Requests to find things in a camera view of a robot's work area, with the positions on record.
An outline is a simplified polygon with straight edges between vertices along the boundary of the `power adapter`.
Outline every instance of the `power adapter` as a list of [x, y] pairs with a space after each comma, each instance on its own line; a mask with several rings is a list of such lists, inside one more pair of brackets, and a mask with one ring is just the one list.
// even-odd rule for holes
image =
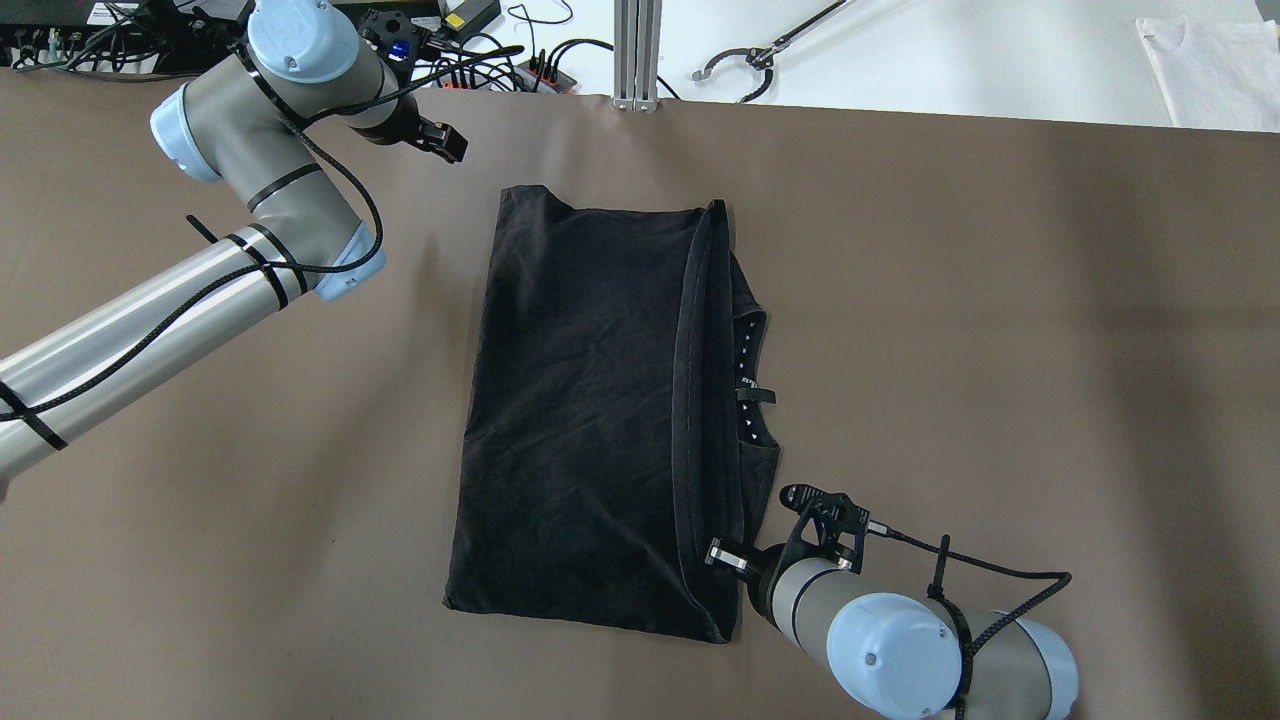
[[502, 5], [498, 0], [463, 0], [444, 15], [443, 29], [449, 32], [454, 42], [462, 44], [483, 31], [500, 12]]

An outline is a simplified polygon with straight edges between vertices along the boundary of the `cable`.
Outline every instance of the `cable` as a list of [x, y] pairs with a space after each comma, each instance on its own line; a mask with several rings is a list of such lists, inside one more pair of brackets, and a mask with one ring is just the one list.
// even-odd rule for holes
[[[942, 553], [942, 548], [934, 547], [924, 541], [915, 539], [911, 536], [908, 536], [906, 533], [900, 533], [887, 525], [884, 527], [884, 533], [881, 534], [883, 534], [890, 539], [905, 542], [908, 544], [915, 546], [920, 550], [932, 552], [934, 555]], [[946, 556], [952, 560], [959, 560], [960, 562], [965, 562], [975, 568], [982, 568], [983, 570], [989, 570], [992, 573], [998, 573], [1001, 575], [1009, 575], [1011, 578], [1019, 578], [1023, 580], [1053, 580], [1052, 585], [1036, 593], [1030, 600], [1019, 605], [1011, 612], [1002, 616], [1000, 620], [996, 620], [995, 623], [988, 625], [986, 630], [979, 633], [978, 637], [975, 637], [973, 642], [966, 644], [964, 648], [964, 652], [968, 657], [973, 657], [974, 655], [977, 655], [978, 651], [982, 650], [982, 646], [987, 644], [987, 641], [989, 641], [996, 633], [1005, 629], [1023, 615], [1030, 612], [1032, 609], [1034, 609], [1037, 605], [1052, 597], [1055, 593], [1065, 588], [1066, 584], [1071, 582], [1071, 574], [1066, 571], [1028, 573], [1025, 570], [1012, 570], [1002, 565], [996, 565], [995, 562], [987, 562], [986, 560], [978, 560], [977, 557], [969, 557], [968, 555], [951, 552], [950, 550], [946, 551]]]
[[[591, 45], [594, 47], [603, 47], [604, 50], [609, 50], [611, 53], [613, 51], [613, 45], [603, 40], [595, 40], [591, 37], [575, 37], [573, 40], [566, 40], [564, 42], [561, 42], [559, 45], [553, 47], [550, 55], [548, 56], [548, 63], [550, 63], [553, 78], [559, 76], [559, 63], [561, 60], [564, 59], [564, 53], [568, 53], [570, 49], [577, 47], [579, 45]], [[662, 76], [658, 76], [658, 83], [662, 85], [664, 88], [667, 88], [667, 92], [669, 92], [673, 99], [681, 100], [680, 94], [676, 92], [676, 88], [671, 87], [671, 83], [663, 79]]]
[[[471, 37], [463, 40], [462, 44], [458, 45], [458, 49], [466, 50], [467, 42], [470, 42], [476, 37], [483, 37], [484, 40], [488, 40], [489, 42], [493, 44], [494, 47], [499, 49], [502, 47], [502, 42], [497, 37], [489, 35], [488, 32], [477, 32]], [[512, 88], [516, 91], [522, 91], [525, 88], [525, 79], [520, 76], [520, 73], [516, 72], [516, 65], [515, 63], [511, 61], [511, 58], [506, 58], [504, 61], [507, 63], [507, 77], [511, 78]]]
[[166, 74], [161, 74], [161, 76], [146, 76], [146, 77], [114, 77], [114, 76], [128, 74], [128, 73], [93, 73], [93, 72], [86, 72], [86, 70], [59, 70], [59, 72], [67, 73], [69, 76], [84, 78], [84, 79], [92, 79], [92, 81], [96, 81], [96, 82], [118, 82], [118, 83], [124, 83], [124, 85], [141, 85], [141, 83], [147, 83], [147, 82], [165, 82], [165, 81], [170, 81], [170, 79], [183, 79], [183, 78], [189, 78], [189, 77], [200, 77], [200, 76], [205, 74], [202, 72], [193, 70], [193, 72], [189, 72], [189, 73], [166, 73]]
[[[573, 6], [568, 4], [568, 0], [556, 0], [556, 1], [559, 3], [561, 5], [563, 5], [566, 10], [568, 10], [568, 15], [566, 15], [566, 17], [558, 19], [558, 20], [544, 20], [544, 19], [529, 17], [529, 8], [524, 3], [520, 3], [518, 5], [512, 5], [511, 8], [507, 8], [507, 14], [511, 15], [511, 17], [513, 17], [513, 18], [516, 18], [520, 22], [529, 23], [529, 24], [540, 24], [540, 26], [562, 26], [562, 24], [572, 20], [573, 19]], [[522, 13], [517, 15], [516, 14], [516, 8], [520, 8], [522, 10]]]
[[[175, 5], [175, 8], [187, 8], [193, 5], [196, 1], [197, 0], [186, 0]], [[69, 73], [86, 72], [84, 69], [87, 69], [87, 72], [97, 72], [100, 67], [105, 64], [106, 68], [104, 69], [120, 73], [125, 70], [128, 65], [141, 63], [151, 58], [156, 58], [156, 67], [160, 67], [169, 56], [179, 50], [170, 38], [166, 28], [160, 26], [161, 20], [154, 12], [151, 12], [152, 8], [150, 3], [141, 3], [133, 9], [125, 9], [116, 3], [104, 3], [102, 5], [111, 14], [111, 24], [95, 31], [84, 38], [83, 44], [81, 44], [79, 32], [72, 33], [68, 38], [65, 38], [65, 42], [58, 41], [59, 38], [50, 37], [49, 61], [40, 63], [35, 56], [28, 54], [13, 67], [14, 72], [27, 73], [41, 69], [55, 69]], [[196, 6], [195, 13], [196, 14], [187, 13], [183, 17], [189, 18], [188, 22], [196, 22], [197, 19], [204, 20], [206, 24], [211, 22], [211, 18], [209, 18], [207, 14], [201, 14], [201, 8]], [[56, 53], [54, 51], [55, 42], [59, 46], [59, 51]], [[211, 51], [198, 46], [184, 46], [182, 47], [182, 51], [209, 56], [214, 61], [220, 60], [223, 56], [218, 51]], [[169, 77], [191, 77], [186, 72], [160, 74], [166, 77], [146, 79], [109, 79], [108, 82], [159, 82], [161, 79], [168, 79]]]
[[388, 92], [387, 95], [380, 95], [378, 97], [374, 97], [372, 100], [366, 100], [365, 102], [355, 102], [352, 105], [342, 105], [339, 108], [330, 108], [328, 110], [321, 110], [320, 113], [316, 113], [315, 115], [311, 115], [311, 118], [308, 118], [308, 120], [310, 122], [317, 122], [317, 120], [321, 120], [321, 119], [328, 118], [330, 115], [357, 115], [357, 114], [364, 113], [365, 110], [367, 110], [370, 108], [376, 108], [378, 105], [381, 105], [383, 102], [390, 102], [392, 100], [397, 100], [399, 97], [403, 97], [404, 95], [408, 95], [410, 92], [413, 92], [415, 90], [417, 90], [420, 87], [425, 87], [425, 86], [433, 83], [436, 79], [439, 79], [439, 78], [449, 74], [451, 72], [453, 72], [456, 69], [465, 68], [465, 67], [467, 67], [470, 64], [475, 64], [475, 63], [480, 63], [480, 61], [485, 61], [485, 60], [493, 60], [493, 59], [497, 59], [497, 58], [511, 58], [513, 55], [520, 55], [524, 51], [525, 51], [525, 49], [521, 45], [508, 45], [508, 46], [500, 47], [498, 50], [492, 50], [489, 53], [481, 53], [480, 55], [476, 55], [475, 58], [472, 58], [470, 60], [461, 60], [458, 63], [453, 63], [453, 64], [445, 65], [444, 69], [436, 70], [436, 72], [434, 72], [434, 73], [431, 73], [429, 76], [420, 77], [416, 81], [404, 85], [404, 87], [401, 87], [399, 90]]
[[72, 400], [76, 400], [77, 397], [100, 386], [108, 378], [110, 378], [111, 375], [118, 373], [122, 368], [133, 361], [134, 357], [137, 357], [143, 350], [146, 350], [152, 342], [155, 342], [156, 338], [159, 338], [166, 329], [169, 329], [169, 327], [172, 327], [175, 322], [178, 322], [178, 319], [182, 315], [187, 314], [192, 307], [195, 307], [202, 300], [205, 300], [206, 297], [209, 297], [210, 295], [212, 295], [214, 292], [216, 292], [218, 290], [220, 290], [221, 287], [224, 287], [225, 284], [230, 283], [234, 279], [242, 278], [252, 273], [260, 273], [262, 272], [264, 268], [298, 270], [306, 273], [344, 273], [355, 268], [358, 268], [360, 265], [364, 265], [365, 263], [367, 263], [374, 258], [374, 255], [378, 252], [378, 250], [381, 247], [383, 243], [383, 220], [381, 215], [378, 213], [378, 205], [374, 202], [372, 195], [370, 195], [369, 190], [364, 186], [364, 183], [360, 182], [360, 179], [355, 176], [355, 173], [347, 169], [347, 167], [339, 163], [333, 155], [324, 151], [324, 149], [321, 149], [319, 145], [315, 143], [315, 141], [307, 137], [307, 135], [302, 132], [302, 129], [300, 129], [297, 126], [294, 126], [285, 118], [280, 118], [280, 122], [284, 124], [285, 128], [289, 129], [289, 132], [296, 135], [298, 140], [301, 140], [302, 143], [307, 146], [308, 150], [315, 152], [316, 156], [328, 163], [343, 178], [351, 182], [356, 192], [358, 192], [361, 199], [364, 199], [374, 223], [374, 243], [372, 246], [370, 246], [369, 251], [365, 252], [365, 255], [360, 256], [358, 259], [342, 265], [307, 265], [302, 263], [273, 260], [256, 265], [246, 265], [237, 270], [232, 270], [230, 273], [219, 277], [218, 279], [212, 281], [211, 283], [198, 290], [182, 305], [174, 309], [173, 313], [169, 313], [163, 320], [160, 320], [160, 323], [157, 323], [155, 328], [151, 329], [151, 332], [143, 336], [142, 340], [134, 343], [133, 347], [131, 347], [123, 355], [116, 357], [110, 365], [100, 370], [92, 378], [84, 380], [79, 386], [74, 387], [73, 389], [58, 397], [41, 402], [40, 405], [28, 407], [24, 413], [0, 413], [0, 423], [18, 420], [27, 415], [38, 415], [41, 413], [46, 413], [49, 410], [52, 410], [54, 407], [58, 407], [59, 405], [70, 402]]

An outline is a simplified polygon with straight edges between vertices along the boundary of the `metal extrusion post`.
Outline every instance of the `metal extrusion post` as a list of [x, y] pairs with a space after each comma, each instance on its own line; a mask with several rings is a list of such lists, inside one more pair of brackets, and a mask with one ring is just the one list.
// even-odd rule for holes
[[613, 8], [613, 105], [658, 109], [658, 38], [662, 0], [616, 0]]

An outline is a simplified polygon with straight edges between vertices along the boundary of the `black wire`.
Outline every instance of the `black wire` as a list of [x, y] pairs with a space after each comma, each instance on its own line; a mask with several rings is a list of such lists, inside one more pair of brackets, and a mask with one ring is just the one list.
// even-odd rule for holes
[[[488, 32], [477, 32], [477, 33], [472, 35], [471, 37], [463, 40], [462, 44], [458, 45], [458, 49], [460, 50], [466, 50], [467, 42], [471, 42], [476, 37], [483, 37], [484, 40], [488, 40], [489, 42], [492, 42], [494, 47], [498, 47], [499, 50], [502, 49], [502, 42], [497, 37], [489, 35]], [[507, 68], [512, 73], [515, 73], [516, 72], [516, 65], [511, 61], [511, 58], [506, 58], [506, 63], [507, 63]]]
[[[502, 42], [499, 42], [498, 38], [493, 37], [492, 35], [486, 35], [486, 33], [481, 32], [481, 33], [476, 33], [472, 37], [477, 37], [477, 36], [483, 36], [485, 40], [493, 42], [499, 50], [503, 47]], [[477, 59], [483, 54], [481, 53], [472, 53], [470, 50], [466, 50], [465, 45], [466, 45], [466, 42], [468, 40], [471, 40], [471, 37], [468, 37], [467, 40], [465, 40], [462, 42], [462, 45], [456, 45], [453, 47], [442, 49], [442, 53], [451, 54], [451, 55], [465, 55], [465, 56], [468, 56], [468, 58], [476, 58]], [[502, 60], [503, 60], [503, 63], [506, 63], [506, 68], [503, 68], [500, 65], [494, 65], [493, 63], [488, 63], [488, 61], [479, 60], [479, 59], [471, 67], [472, 68], [481, 68], [484, 70], [490, 70], [490, 72], [475, 72], [475, 74], [476, 74], [476, 77], [484, 78], [486, 82], [493, 83], [495, 87], [499, 87], [502, 90], [511, 91], [511, 92], [522, 91], [525, 88], [525, 83], [524, 83], [524, 78], [520, 76], [520, 73], [516, 72], [516, 65], [512, 64], [511, 58], [502, 58]], [[422, 60], [422, 63], [425, 63], [425, 65], [422, 65], [422, 67], [435, 67], [436, 61], [435, 60], [430, 60], [430, 61], [429, 60]]]
[[[535, 24], [562, 26], [573, 19], [573, 6], [568, 4], [568, 0], [556, 0], [556, 1], [563, 5], [566, 10], [568, 10], [568, 15], [564, 15], [558, 20], [547, 20], [531, 17], [529, 14], [529, 8], [524, 3], [507, 8], [508, 15], [516, 18], [520, 22], [529, 23], [529, 68], [530, 70], [534, 70], [530, 73], [534, 76], [534, 87], [529, 92], [538, 92], [538, 86], [543, 81], [543, 74], [547, 73], [547, 68], [544, 67], [545, 60], [540, 59], [538, 55], [538, 41], [534, 38], [534, 26]], [[520, 14], [516, 14], [517, 8], [521, 10]]]
[[367, 110], [370, 108], [376, 108], [376, 106], [379, 106], [379, 105], [381, 105], [384, 102], [390, 102], [392, 100], [397, 100], [399, 97], [403, 97], [404, 95], [408, 95], [410, 92], [413, 92], [415, 90], [417, 90], [420, 87], [425, 87], [425, 86], [435, 82], [436, 79], [439, 79], [439, 78], [449, 74], [454, 69], [465, 68], [468, 64], [481, 63], [481, 61], [485, 61], [485, 60], [493, 60], [493, 59], [497, 59], [497, 58], [511, 58], [513, 55], [520, 55], [524, 51], [525, 51], [525, 49], [522, 46], [520, 46], [520, 45], [508, 45], [508, 46], [500, 47], [498, 50], [492, 50], [489, 53], [481, 53], [480, 55], [476, 55], [475, 58], [471, 58], [470, 60], [460, 60], [457, 63], [452, 63], [449, 65], [445, 65], [440, 70], [436, 70], [436, 72], [434, 72], [434, 73], [431, 73], [429, 76], [420, 77], [420, 78], [417, 78], [413, 82], [406, 83], [404, 87], [401, 87], [399, 90], [388, 92], [387, 95], [380, 95], [378, 97], [374, 97], [372, 100], [366, 100], [365, 102], [355, 102], [352, 105], [342, 105], [339, 108], [330, 108], [328, 110], [321, 110], [320, 113], [316, 113], [315, 115], [311, 115], [310, 122], [317, 122], [317, 120], [321, 120], [321, 119], [328, 118], [330, 115], [358, 115], [360, 113], [364, 113], [365, 110]]
[[[516, 18], [517, 20], [520, 20], [522, 23], [540, 24], [540, 26], [562, 26], [562, 24], [572, 20], [573, 19], [573, 6], [568, 4], [568, 0], [556, 0], [556, 1], [559, 3], [561, 5], [563, 5], [566, 10], [568, 10], [568, 15], [566, 15], [566, 17], [558, 19], [558, 20], [545, 20], [545, 19], [539, 19], [539, 18], [531, 18], [531, 17], [529, 17], [529, 8], [524, 3], [520, 3], [518, 5], [512, 5], [511, 8], [507, 8], [507, 14], [511, 15], [511, 17], [513, 17], [513, 18]], [[516, 8], [520, 8], [522, 10], [522, 13], [517, 15], [516, 14]]]
[[[911, 536], [908, 536], [906, 533], [900, 533], [893, 528], [886, 527], [884, 537], [890, 539], [896, 539], [899, 542], [905, 542], [908, 544], [915, 546], [920, 550], [925, 550], [936, 555], [942, 552], [941, 548], [934, 547], [924, 541], [915, 539]], [[946, 555], [952, 560], [959, 560], [960, 562], [965, 562], [975, 568], [982, 568], [983, 570], [991, 570], [992, 573], [1000, 573], [1001, 575], [1009, 575], [1011, 578], [1019, 578], [1023, 580], [1055, 580], [1052, 585], [1036, 593], [1030, 600], [1019, 605], [1007, 615], [1004, 615], [1002, 618], [988, 625], [986, 630], [979, 633], [978, 637], [975, 637], [964, 648], [964, 652], [968, 657], [973, 657], [974, 655], [977, 655], [978, 651], [982, 650], [982, 646], [987, 644], [987, 641], [989, 641], [996, 633], [1004, 630], [1011, 623], [1014, 623], [1023, 615], [1030, 612], [1032, 609], [1034, 609], [1037, 605], [1052, 597], [1055, 593], [1065, 588], [1066, 584], [1071, 582], [1071, 574], [1066, 571], [1028, 573], [1025, 570], [1012, 570], [1010, 568], [996, 565], [995, 562], [987, 562], [986, 560], [978, 560], [977, 557], [970, 557], [968, 555], [961, 555], [959, 552], [947, 551]]]
[[[559, 64], [561, 60], [564, 59], [564, 54], [568, 53], [570, 49], [577, 47], [579, 45], [590, 45], [593, 47], [602, 47], [611, 53], [613, 51], [613, 45], [603, 40], [595, 40], [591, 37], [575, 37], [573, 40], [566, 40], [564, 42], [561, 42], [559, 45], [553, 47], [550, 55], [548, 55], [548, 64], [550, 64], [552, 77], [559, 76]], [[662, 76], [658, 76], [658, 83], [662, 85], [664, 88], [667, 88], [667, 92], [669, 92], [672, 97], [675, 97], [676, 100], [681, 99], [680, 94], [676, 92], [676, 88], [671, 87], [671, 83], [663, 79]]]
[[[97, 69], [99, 63], [110, 63], [115, 72], [123, 69], [127, 64], [128, 58], [138, 54], [146, 53], [161, 53], [169, 47], [169, 41], [165, 35], [155, 28], [151, 28], [145, 22], [148, 15], [145, 14], [146, 4], [140, 5], [133, 10], [124, 10], [114, 3], [106, 4], [108, 10], [111, 13], [115, 20], [102, 29], [96, 31], [88, 38], [84, 40], [83, 47], [74, 55], [68, 51], [68, 59], [55, 63], [32, 63], [29, 65], [23, 65], [20, 68], [15, 67], [14, 72], [28, 73], [41, 69], [59, 69], [74, 72], [79, 65], [92, 61], [93, 69]], [[134, 53], [128, 53], [128, 32], [137, 29], [141, 35], [150, 35], [156, 38], [156, 44], [145, 50], [138, 50]], [[99, 50], [104, 42], [108, 42], [108, 53]]]
[[187, 314], [192, 307], [195, 307], [202, 300], [205, 300], [206, 297], [209, 297], [210, 295], [212, 295], [214, 292], [216, 292], [218, 290], [220, 290], [221, 287], [224, 287], [225, 284], [230, 283], [234, 279], [242, 278], [252, 273], [262, 272], [265, 268], [274, 268], [282, 270], [300, 270], [306, 273], [344, 273], [364, 265], [365, 263], [367, 263], [374, 258], [374, 255], [378, 252], [378, 250], [381, 247], [383, 243], [383, 220], [381, 215], [378, 213], [378, 205], [374, 202], [372, 195], [369, 193], [369, 190], [364, 186], [364, 183], [360, 182], [360, 179], [355, 176], [355, 173], [347, 169], [347, 167], [339, 163], [333, 155], [325, 152], [319, 145], [315, 143], [315, 141], [307, 137], [307, 135], [302, 132], [297, 126], [294, 126], [285, 118], [280, 118], [280, 122], [284, 123], [284, 127], [288, 128], [289, 132], [296, 135], [298, 140], [302, 141], [303, 145], [306, 145], [312, 152], [315, 152], [316, 156], [319, 156], [321, 160], [333, 167], [333, 169], [337, 170], [342, 177], [347, 178], [347, 181], [352, 183], [352, 187], [356, 188], [356, 192], [358, 192], [360, 196], [364, 199], [365, 204], [369, 206], [369, 213], [374, 223], [374, 243], [372, 246], [370, 246], [369, 251], [365, 252], [365, 255], [362, 255], [361, 258], [342, 265], [307, 265], [302, 263], [271, 260], [261, 265], [246, 265], [237, 270], [232, 270], [230, 273], [219, 277], [218, 279], [212, 281], [211, 283], [198, 290], [182, 305], [174, 309], [173, 313], [165, 315], [165, 318], [160, 320], [160, 323], [157, 323], [155, 328], [151, 329], [151, 332], [143, 336], [142, 340], [140, 340], [137, 343], [133, 345], [133, 347], [131, 347], [127, 352], [116, 357], [115, 361], [113, 361], [110, 365], [100, 370], [92, 378], [84, 380], [79, 386], [72, 388], [70, 391], [58, 397], [50, 398], [45, 402], [41, 402], [40, 405], [28, 407], [26, 413], [0, 413], [0, 421], [18, 420], [26, 415], [38, 415], [40, 413], [46, 413], [49, 410], [52, 410], [54, 407], [58, 407], [59, 405], [70, 402], [72, 400], [76, 400], [77, 397], [100, 386], [108, 378], [110, 378], [111, 375], [118, 373], [122, 368], [133, 361], [134, 357], [137, 357], [143, 350], [146, 350], [152, 342], [155, 342], [156, 338], [159, 338], [166, 329], [169, 329], [169, 327], [172, 327], [175, 322], [178, 322], [178, 319], [182, 315]]
[[146, 83], [146, 82], [165, 82], [165, 81], [170, 81], [170, 79], [183, 79], [183, 78], [188, 78], [188, 77], [200, 77], [200, 76], [205, 74], [205, 73], [198, 72], [198, 70], [192, 70], [192, 72], [188, 72], [188, 73], [166, 73], [166, 74], [159, 74], [159, 76], [115, 77], [115, 76], [127, 74], [127, 73], [93, 73], [93, 72], [87, 72], [87, 70], [64, 70], [64, 69], [59, 69], [59, 72], [67, 73], [69, 76], [84, 78], [84, 79], [97, 81], [97, 82], [119, 82], [119, 83], [125, 83], [125, 85], [129, 85], [129, 83], [138, 85], [138, 83]]

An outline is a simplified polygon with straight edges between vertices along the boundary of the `brown mat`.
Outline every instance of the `brown mat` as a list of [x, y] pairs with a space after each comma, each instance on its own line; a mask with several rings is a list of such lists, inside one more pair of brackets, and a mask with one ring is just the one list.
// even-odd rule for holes
[[[0, 73], [0, 354], [247, 215], [147, 115], [173, 83]], [[317, 140], [390, 265], [269, 319], [14, 482], [0, 715], [872, 717], [763, 620], [726, 647], [440, 605], [498, 192], [728, 201], [772, 313], [778, 484], [1075, 582], [1075, 717], [1280, 711], [1280, 138], [425, 92], [458, 167]], [[772, 507], [762, 542], [791, 518]], [[931, 559], [872, 541], [923, 592]], [[964, 605], [1034, 585], [956, 569]]]

